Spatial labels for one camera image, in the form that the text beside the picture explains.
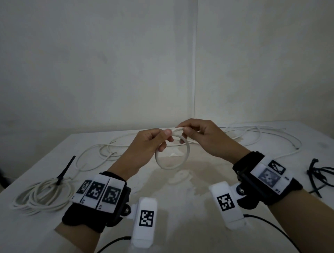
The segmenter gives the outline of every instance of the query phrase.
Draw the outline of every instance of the person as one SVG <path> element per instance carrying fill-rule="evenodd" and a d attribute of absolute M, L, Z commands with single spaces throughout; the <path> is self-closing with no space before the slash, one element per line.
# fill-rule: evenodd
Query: person
<path fill-rule="evenodd" d="M 209 154 L 235 164 L 250 153 L 227 136 L 210 120 L 189 119 L 180 123 L 182 135 L 197 141 Z M 158 149 L 162 152 L 172 142 L 170 129 L 149 129 L 138 132 L 125 153 L 108 171 L 128 180 L 146 165 Z M 334 210 L 307 193 L 291 191 L 280 201 L 268 206 L 279 224 L 303 253 L 333 252 Z M 100 234 L 85 225 L 60 223 L 55 231 L 77 247 L 77 251 L 93 253 Z"/>

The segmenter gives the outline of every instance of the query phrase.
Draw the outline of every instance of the hand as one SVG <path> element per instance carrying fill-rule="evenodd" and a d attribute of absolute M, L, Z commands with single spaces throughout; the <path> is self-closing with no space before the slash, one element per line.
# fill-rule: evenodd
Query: hand
<path fill-rule="evenodd" d="M 128 149 L 108 171 L 127 181 L 150 161 L 157 149 L 162 152 L 166 148 L 166 140 L 174 141 L 171 135 L 171 129 L 156 128 L 138 132 Z"/>
<path fill-rule="evenodd" d="M 183 128 L 182 136 L 188 136 L 197 141 L 209 154 L 223 158 L 235 164 L 250 151 L 227 136 L 211 120 L 191 118 L 180 123 L 177 128 Z"/>

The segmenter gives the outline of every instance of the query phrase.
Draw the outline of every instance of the white wall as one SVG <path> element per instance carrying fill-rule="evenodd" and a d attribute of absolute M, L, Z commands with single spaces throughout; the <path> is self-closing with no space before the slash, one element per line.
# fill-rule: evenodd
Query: white wall
<path fill-rule="evenodd" d="M 334 1 L 199 1 L 195 116 L 334 137 Z"/>
<path fill-rule="evenodd" d="M 73 131 L 190 117 L 194 3 L 2 1 L 0 168 L 20 174 Z"/>

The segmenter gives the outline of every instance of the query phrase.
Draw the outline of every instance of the table surface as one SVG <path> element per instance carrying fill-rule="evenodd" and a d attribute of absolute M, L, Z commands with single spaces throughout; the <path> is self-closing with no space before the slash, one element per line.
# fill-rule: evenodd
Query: table surface
<path fill-rule="evenodd" d="M 295 178 L 306 190 L 311 190 L 306 170 L 313 158 L 319 159 L 317 167 L 334 167 L 334 140 L 330 137 L 297 121 L 261 122 L 261 125 L 286 128 L 286 132 L 298 137 L 303 142 L 301 151 L 295 155 L 280 158 Z M 38 213 L 24 217 L 19 211 L 8 208 L 12 199 L 27 186 L 56 177 L 65 168 L 73 155 L 79 155 L 86 148 L 136 131 L 117 131 L 103 133 L 73 134 L 37 162 L 31 169 L 18 178 L 0 194 L 0 248 L 2 252 L 32 252 L 43 241 L 48 232 L 61 221 L 67 208 L 53 213 Z M 248 143 L 255 140 L 258 133 L 247 133 L 238 141 Z M 134 136 L 120 140 L 130 143 Z M 165 171 L 159 168 L 154 158 L 139 173 L 128 181 L 132 188 L 130 204 L 140 197 L 153 197 L 158 201 L 158 215 L 153 246 L 145 252 L 297 252 L 291 243 L 276 229 L 255 219 L 247 219 L 247 225 L 239 230 L 225 228 L 223 220 L 213 202 L 208 186 L 221 181 L 230 185 L 237 182 L 232 165 L 222 159 L 207 154 L 199 145 L 190 145 L 190 156 L 182 168 Z M 262 139 L 248 146 L 250 150 L 266 155 L 278 156 L 293 151 L 291 144 L 278 136 L 263 134 Z M 172 153 L 186 151 L 185 146 L 168 148 L 162 155 L 166 165 L 176 164 L 182 157 L 169 157 Z M 86 166 L 98 163 L 97 149 L 91 150 L 79 161 Z M 89 176 L 106 170 L 111 162 L 99 168 L 79 173 L 72 182 L 77 189 Z M 71 165 L 67 176 L 76 173 Z M 322 201 L 334 208 L 334 188 L 320 190 Z M 261 216 L 278 224 L 268 208 L 260 203 L 254 210 L 242 210 L 243 213 Z M 100 249 L 108 242 L 132 234 L 133 221 L 124 219 L 114 228 L 106 228 L 97 246 Z M 129 241 L 110 246 L 105 252 L 128 252 Z"/>

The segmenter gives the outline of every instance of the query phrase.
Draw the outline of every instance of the person's left hand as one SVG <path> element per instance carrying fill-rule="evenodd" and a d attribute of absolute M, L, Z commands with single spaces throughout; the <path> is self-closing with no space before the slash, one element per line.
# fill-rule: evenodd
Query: person's left hand
<path fill-rule="evenodd" d="M 156 149 L 162 152 L 167 144 L 166 140 L 173 142 L 171 129 L 159 128 L 139 131 L 124 154 L 108 169 L 124 180 L 137 174 L 139 169 L 146 165 Z"/>

